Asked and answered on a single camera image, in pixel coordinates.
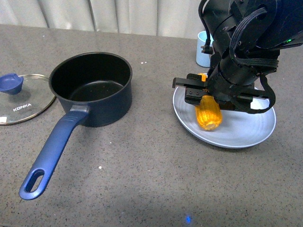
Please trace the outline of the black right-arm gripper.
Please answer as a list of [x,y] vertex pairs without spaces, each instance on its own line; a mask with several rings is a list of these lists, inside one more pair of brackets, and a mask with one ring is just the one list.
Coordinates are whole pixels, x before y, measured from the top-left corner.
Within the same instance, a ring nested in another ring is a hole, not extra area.
[[200,105],[204,95],[213,96],[221,110],[253,111],[254,98],[268,100],[268,111],[276,102],[276,95],[267,81],[267,75],[278,66],[279,51],[250,54],[234,62],[230,56],[211,57],[211,68],[205,73],[188,74],[185,84],[185,102]]

